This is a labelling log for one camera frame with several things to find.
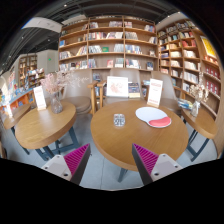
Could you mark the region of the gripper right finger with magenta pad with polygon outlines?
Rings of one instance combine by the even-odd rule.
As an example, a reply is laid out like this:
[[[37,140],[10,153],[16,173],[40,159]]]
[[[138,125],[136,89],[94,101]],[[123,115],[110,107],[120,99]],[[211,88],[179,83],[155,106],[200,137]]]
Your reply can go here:
[[[158,155],[137,144],[132,144],[132,155],[144,185],[182,169],[169,155]]]

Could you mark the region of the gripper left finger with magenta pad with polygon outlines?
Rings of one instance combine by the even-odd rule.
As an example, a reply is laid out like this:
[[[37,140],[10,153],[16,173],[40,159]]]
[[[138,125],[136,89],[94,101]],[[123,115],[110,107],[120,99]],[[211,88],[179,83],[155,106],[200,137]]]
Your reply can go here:
[[[42,167],[42,169],[79,185],[90,153],[90,144],[86,144],[65,156],[55,155]]]

